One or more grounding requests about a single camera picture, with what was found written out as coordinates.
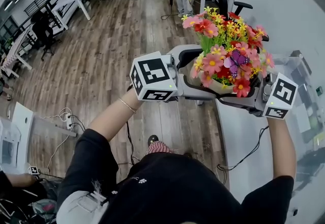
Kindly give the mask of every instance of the power strip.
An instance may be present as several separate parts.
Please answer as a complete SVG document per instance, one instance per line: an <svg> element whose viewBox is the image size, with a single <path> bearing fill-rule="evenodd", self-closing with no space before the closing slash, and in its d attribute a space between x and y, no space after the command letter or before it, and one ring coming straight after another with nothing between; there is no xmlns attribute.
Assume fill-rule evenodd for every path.
<svg viewBox="0 0 325 224"><path fill-rule="evenodd" d="M72 121L72 115L71 113L66 114L66 123L67 123L67 129L71 130L73 128L73 121Z"/></svg>

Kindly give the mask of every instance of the bracelet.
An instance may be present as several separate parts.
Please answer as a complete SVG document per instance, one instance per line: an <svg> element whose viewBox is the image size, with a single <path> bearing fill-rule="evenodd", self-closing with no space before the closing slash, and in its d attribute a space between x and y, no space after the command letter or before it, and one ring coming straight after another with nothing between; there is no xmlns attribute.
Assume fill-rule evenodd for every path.
<svg viewBox="0 0 325 224"><path fill-rule="evenodd" d="M130 107L127 103L125 103L121 98L119 98L119 100L124 104L124 105L126 105L133 113L136 113L136 111L132 108L132 107Z"/></svg>

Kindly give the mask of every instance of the hand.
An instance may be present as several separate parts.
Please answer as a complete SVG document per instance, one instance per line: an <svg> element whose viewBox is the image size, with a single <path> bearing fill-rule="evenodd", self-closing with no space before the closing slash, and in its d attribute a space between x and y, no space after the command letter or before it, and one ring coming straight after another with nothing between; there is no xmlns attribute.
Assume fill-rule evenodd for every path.
<svg viewBox="0 0 325 224"><path fill-rule="evenodd" d="M36 181L36 177L32 174L6 174L11 185L16 188L24 188L32 186Z"/></svg>

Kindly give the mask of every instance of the purple butterfly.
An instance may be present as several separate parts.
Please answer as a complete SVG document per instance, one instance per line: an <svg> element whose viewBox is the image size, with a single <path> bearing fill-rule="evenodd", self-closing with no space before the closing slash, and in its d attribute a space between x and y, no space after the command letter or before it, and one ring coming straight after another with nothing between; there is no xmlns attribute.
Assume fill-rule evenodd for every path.
<svg viewBox="0 0 325 224"><path fill-rule="evenodd" d="M229 68L232 77L235 79L240 65L245 65L247 63L249 63L249 58L241 55L239 50L234 50L232 55L224 60L223 66Z"/></svg>

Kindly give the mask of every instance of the pot plant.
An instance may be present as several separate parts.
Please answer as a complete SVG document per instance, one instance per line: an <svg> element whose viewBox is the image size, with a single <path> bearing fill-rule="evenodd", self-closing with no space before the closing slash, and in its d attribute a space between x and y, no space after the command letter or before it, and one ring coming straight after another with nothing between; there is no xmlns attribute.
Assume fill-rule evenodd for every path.
<svg viewBox="0 0 325 224"><path fill-rule="evenodd" d="M274 67L271 54L262 44L267 36L262 26L252 28L230 12L229 19L206 7L202 14L183 16L183 27L197 32L203 52L194 61L191 77L218 94L236 93L246 97L250 83L259 74Z"/></svg>

